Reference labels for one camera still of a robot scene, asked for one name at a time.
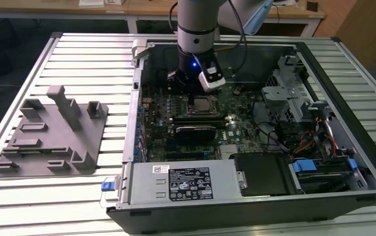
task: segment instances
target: aluminum slotted table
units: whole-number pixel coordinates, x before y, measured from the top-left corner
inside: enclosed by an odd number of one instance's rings
[[[49,85],[64,85],[65,95],[77,103],[100,101],[108,105],[97,159],[89,176],[0,178],[0,235],[127,235],[100,207],[100,183],[120,173],[134,66],[135,39],[175,39],[172,35],[53,34],[0,123],[0,150],[20,121],[24,98],[52,100]],[[236,41],[235,36],[222,40]],[[358,120],[376,142],[376,81],[341,42],[329,38],[248,37],[252,41],[306,43]],[[315,94],[323,100],[313,83]],[[113,194],[107,201],[116,201]],[[376,235],[376,206],[334,220],[254,227],[202,230],[175,235]]]

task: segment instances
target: red wire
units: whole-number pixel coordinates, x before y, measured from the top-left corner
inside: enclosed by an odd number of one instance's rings
[[[329,138],[329,139],[331,140],[331,142],[333,142],[333,156],[337,157],[337,152],[335,152],[335,149],[337,149],[335,146],[337,146],[337,144],[335,144],[335,141],[334,141],[334,139],[331,138],[331,136],[325,135],[325,137]]]
[[[299,146],[303,143],[305,134],[309,134],[309,133],[314,133],[314,132],[313,131],[305,131],[303,134],[301,135],[301,144],[299,144]]]

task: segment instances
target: screw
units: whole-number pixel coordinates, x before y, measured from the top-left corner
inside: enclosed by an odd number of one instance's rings
[[[239,181],[239,188],[240,188],[240,189],[244,189],[244,188],[246,188],[246,184],[244,184],[244,182],[243,182],[242,180]]]

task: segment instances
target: power supply label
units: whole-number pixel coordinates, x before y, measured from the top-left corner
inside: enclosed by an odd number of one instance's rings
[[[171,201],[212,199],[208,167],[168,170],[168,199]]]

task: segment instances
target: wooden table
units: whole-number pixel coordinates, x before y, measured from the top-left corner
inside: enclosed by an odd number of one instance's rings
[[[77,0],[0,0],[0,18],[125,20],[130,33],[138,33],[136,21],[167,20],[175,1],[125,0],[123,5],[79,9]],[[299,0],[299,7],[278,7],[278,13],[275,8],[271,9],[265,23],[303,24],[301,36],[310,37],[326,15],[322,11],[303,10],[303,3],[305,0]]]

